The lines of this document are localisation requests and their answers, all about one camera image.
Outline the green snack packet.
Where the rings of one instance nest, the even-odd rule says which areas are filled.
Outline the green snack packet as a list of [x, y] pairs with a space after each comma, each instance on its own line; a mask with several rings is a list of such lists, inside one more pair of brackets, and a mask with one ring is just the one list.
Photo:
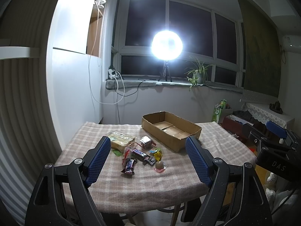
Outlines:
[[118, 157], [122, 156], [122, 152], [120, 152], [119, 150], [112, 150], [112, 152]]

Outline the Snickers bar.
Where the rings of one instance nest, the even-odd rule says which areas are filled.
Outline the Snickers bar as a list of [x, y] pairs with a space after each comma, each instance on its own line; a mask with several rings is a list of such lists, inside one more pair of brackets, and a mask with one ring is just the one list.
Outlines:
[[137, 159], [129, 158], [127, 160], [125, 167], [123, 168], [123, 170], [121, 172], [124, 174], [127, 174], [127, 175], [131, 175], [131, 176], [134, 175], [135, 174], [134, 167], [135, 167], [136, 163], [137, 163]]
[[155, 165], [155, 163], [157, 162], [154, 157], [152, 157], [136, 148], [133, 149], [132, 157], [137, 158], [143, 164], [149, 164], [150, 166]]

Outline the packaged sliced bread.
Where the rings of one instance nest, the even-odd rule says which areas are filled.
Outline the packaged sliced bread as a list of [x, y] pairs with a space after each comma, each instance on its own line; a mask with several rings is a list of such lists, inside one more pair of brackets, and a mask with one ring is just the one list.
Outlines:
[[110, 138], [111, 148], [120, 152], [135, 142], [135, 137], [119, 131], [111, 131], [106, 136]]

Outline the chocolate egg pink cup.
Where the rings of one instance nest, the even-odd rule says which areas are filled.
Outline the chocolate egg pink cup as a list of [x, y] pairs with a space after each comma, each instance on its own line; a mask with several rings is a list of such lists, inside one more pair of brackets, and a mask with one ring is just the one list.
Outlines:
[[163, 161], [156, 162], [156, 164], [155, 164], [155, 171], [157, 173], [162, 173], [162, 172], [165, 171], [165, 169], [166, 169], [166, 165], [165, 165], [165, 163]]

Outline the yellow candy packet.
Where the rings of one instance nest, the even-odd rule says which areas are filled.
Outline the yellow candy packet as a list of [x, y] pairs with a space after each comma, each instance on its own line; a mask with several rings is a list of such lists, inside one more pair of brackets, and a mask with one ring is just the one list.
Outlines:
[[161, 159], [162, 159], [162, 157], [163, 157], [162, 153], [159, 152], [159, 151], [154, 152], [154, 153], [153, 153], [153, 156], [154, 156], [154, 158], [155, 158], [157, 161], [161, 161]]

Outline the silver snack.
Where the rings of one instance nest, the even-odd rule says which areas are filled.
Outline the silver snack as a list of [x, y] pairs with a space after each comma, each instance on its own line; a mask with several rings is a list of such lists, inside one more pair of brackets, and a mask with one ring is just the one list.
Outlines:
[[140, 145], [144, 150], [149, 150], [156, 146], [155, 142], [149, 136], [143, 136], [140, 138]]

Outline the red dates clear bag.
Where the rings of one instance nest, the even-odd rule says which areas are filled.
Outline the red dates clear bag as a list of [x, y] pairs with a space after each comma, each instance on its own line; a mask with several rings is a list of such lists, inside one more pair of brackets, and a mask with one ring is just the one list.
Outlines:
[[131, 158], [133, 152], [133, 148], [132, 146], [127, 146], [125, 147], [124, 151], [123, 151], [123, 159], [122, 159], [122, 165], [125, 166], [128, 162], [128, 159]]

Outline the green lid jelly cup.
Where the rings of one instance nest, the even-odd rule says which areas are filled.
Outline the green lid jelly cup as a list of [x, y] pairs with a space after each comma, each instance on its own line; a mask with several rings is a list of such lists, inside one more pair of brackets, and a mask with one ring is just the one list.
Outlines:
[[162, 150], [160, 148], [154, 147], [150, 150], [150, 155], [154, 156], [156, 153], [162, 154]]

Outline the lace covered side table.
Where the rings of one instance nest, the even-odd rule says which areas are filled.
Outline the lace covered side table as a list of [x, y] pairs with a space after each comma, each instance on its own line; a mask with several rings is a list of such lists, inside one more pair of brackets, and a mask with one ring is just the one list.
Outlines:
[[244, 103], [242, 109], [248, 111], [254, 119], [263, 124], [272, 121], [282, 128], [293, 129], [295, 119], [285, 113], [279, 114], [270, 110], [268, 104]]

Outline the red box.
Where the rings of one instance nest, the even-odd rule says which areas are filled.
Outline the red box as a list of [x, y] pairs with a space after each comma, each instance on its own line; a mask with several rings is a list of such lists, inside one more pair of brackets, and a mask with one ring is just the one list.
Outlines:
[[238, 135], [241, 139], [247, 140], [248, 136], [243, 134], [242, 131], [244, 124], [250, 124], [253, 126], [250, 122], [230, 114], [223, 119], [221, 125], [226, 131], [230, 131], [231, 133]]

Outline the green snack carton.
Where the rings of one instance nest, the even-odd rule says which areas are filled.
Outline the green snack carton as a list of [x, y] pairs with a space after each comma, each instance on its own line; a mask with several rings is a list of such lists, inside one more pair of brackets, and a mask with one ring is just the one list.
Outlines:
[[224, 110], [226, 108], [226, 106], [227, 106], [226, 99], [223, 99], [218, 104], [216, 104], [214, 107], [214, 110], [213, 110], [213, 115], [212, 115], [211, 121], [218, 123], [220, 120], [221, 112], [222, 112], [222, 110]]

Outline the potted spider plant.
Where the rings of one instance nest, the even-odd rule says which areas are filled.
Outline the potted spider plant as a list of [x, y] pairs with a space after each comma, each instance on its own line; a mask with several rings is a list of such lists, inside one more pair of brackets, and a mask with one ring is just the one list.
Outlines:
[[193, 66], [188, 67], [189, 69], [185, 74], [188, 82], [191, 84], [189, 91], [192, 87], [198, 85], [203, 85], [208, 80], [208, 69], [212, 67], [212, 64], [206, 64], [204, 61], [200, 61], [197, 57], [191, 57], [187, 60], [193, 64]]

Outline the cardboard box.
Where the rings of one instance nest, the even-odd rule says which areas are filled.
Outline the cardboard box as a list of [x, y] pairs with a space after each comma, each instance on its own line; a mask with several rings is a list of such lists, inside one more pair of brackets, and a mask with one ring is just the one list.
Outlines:
[[199, 125], [166, 111], [143, 115], [141, 126], [151, 136], [177, 153], [185, 148], [188, 137], [199, 139], [202, 131]]

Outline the black tripod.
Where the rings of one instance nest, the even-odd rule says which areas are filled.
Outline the black tripod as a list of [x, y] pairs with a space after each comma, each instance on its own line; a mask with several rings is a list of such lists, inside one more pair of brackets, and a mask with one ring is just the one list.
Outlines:
[[163, 69], [162, 69], [162, 73], [158, 79], [158, 81], [160, 82], [161, 80], [165, 80], [166, 82], [168, 81], [172, 82], [172, 77], [171, 77], [171, 74], [170, 74], [170, 71], [169, 71], [169, 63], [168, 61], [165, 61], [164, 64], [163, 64]]

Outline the white power strip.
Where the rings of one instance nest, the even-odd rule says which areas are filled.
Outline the white power strip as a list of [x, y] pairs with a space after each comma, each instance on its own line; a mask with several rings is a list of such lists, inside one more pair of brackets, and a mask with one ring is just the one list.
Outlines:
[[119, 77], [118, 72], [114, 69], [108, 69], [108, 76], [110, 80], [116, 79]]

